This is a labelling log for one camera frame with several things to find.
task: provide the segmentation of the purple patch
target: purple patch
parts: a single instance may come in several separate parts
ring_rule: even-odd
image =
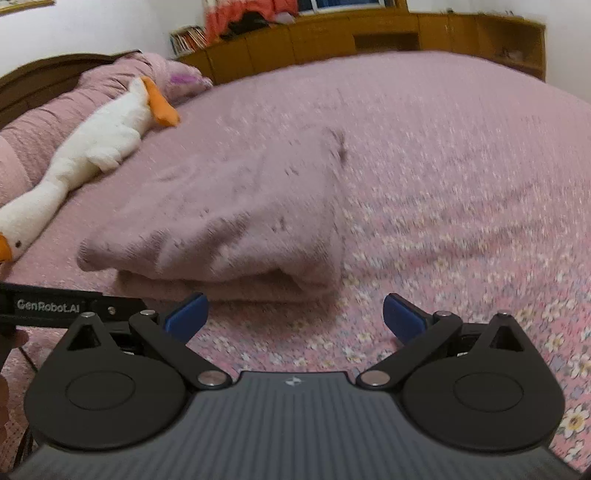
[[[188,74],[181,74],[181,75],[172,75],[170,77],[170,82],[174,84],[184,84],[184,83],[195,83],[197,81],[197,77],[195,75],[188,75]]]

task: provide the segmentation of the blanket fold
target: blanket fold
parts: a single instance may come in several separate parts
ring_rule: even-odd
[[[160,172],[80,245],[82,270],[120,271],[125,294],[303,301],[340,283],[340,131],[309,127],[233,159]]]

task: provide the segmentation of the dark wooden headboard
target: dark wooden headboard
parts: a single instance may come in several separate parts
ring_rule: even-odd
[[[69,92],[86,70],[113,63],[116,55],[75,53],[23,65],[0,78],[0,128],[31,108]]]

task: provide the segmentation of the pink floral bed sheet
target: pink floral bed sheet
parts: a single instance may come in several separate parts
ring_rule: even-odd
[[[313,304],[213,305],[191,348],[235,377],[356,375],[397,348],[381,317],[392,291],[472,322],[508,309],[564,390],[554,451],[575,468],[590,463],[591,105],[484,60],[390,53],[244,79],[180,109],[179,129],[149,135],[115,175],[70,202],[91,208],[97,192],[132,190],[186,151],[230,155],[304,125],[340,126],[348,150],[340,291]],[[42,252],[60,254],[56,239],[83,238],[93,227],[92,215],[66,227],[67,208],[8,281],[109,291],[113,273],[33,263]],[[60,335],[31,330],[26,348],[40,363]],[[25,425],[22,394],[32,373],[18,352],[4,373],[12,408],[6,467]]]

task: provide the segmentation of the red curtain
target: red curtain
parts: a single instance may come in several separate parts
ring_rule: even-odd
[[[203,10],[207,42],[211,44],[246,11],[259,12],[267,21],[273,21],[280,12],[296,16],[297,0],[203,0]]]

